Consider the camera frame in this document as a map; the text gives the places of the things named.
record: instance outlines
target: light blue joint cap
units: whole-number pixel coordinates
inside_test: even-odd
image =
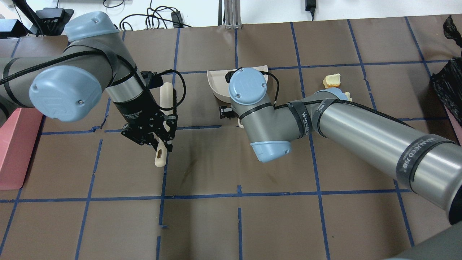
[[[234,102],[241,105],[254,105],[266,95],[266,80],[254,68],[242,68],[230,80],[229,93]]]
[[[282,157],[292,150],[288,141],[253,142],[250,144],[261,162],[269,162]]]
[[[83,38],[119,32],[109,16],[103,12],[89,12],[71,20],[64,27],[70,42]]]
[[[88,71],[56,66],[42,71],[29,88],[32,104],[49,118],[73,122],[84,118],[101,99],[101,85]]]
[[[316,93],[318,92],[330,92],[332,94],[334,94],[335,96],[337,96],[338,99],[341,99],[341,100],[348,100],[348,97],[347,95],[345,95],[345,93],[343,93],[339,88],[337,87],[330,87],[328,89],[323,89],[323,90],[320,90],[320,91],[316,91]]]

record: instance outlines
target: cardboard surface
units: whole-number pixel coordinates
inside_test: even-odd
[[[453,18],[462,25],[462,16]],[[219,119],[223,103],[205,73],[267,64],[281,82],[278,104],[310,95],[326,75],[340,73],[354,101],[455,140],[428,88],[428,72],[458,53],[444,39],[442,19],[121,34],[139,70],[186,72],[167,166],[155,168],[151,147],[120,135],[125,122],[106,94],[79,122],[47,119],[25,186],[0,192],[0,259],[371,260],[446,229],[441,209],[317,134],[260,163],[237,121]],[[16,42],[1,40],[0,51]],[[57,55],[65,45],[61,37],[21,39],[17,55]],[[174,83],[180,94],[178,77]],[[272,99],[273,80],[268,90]]]

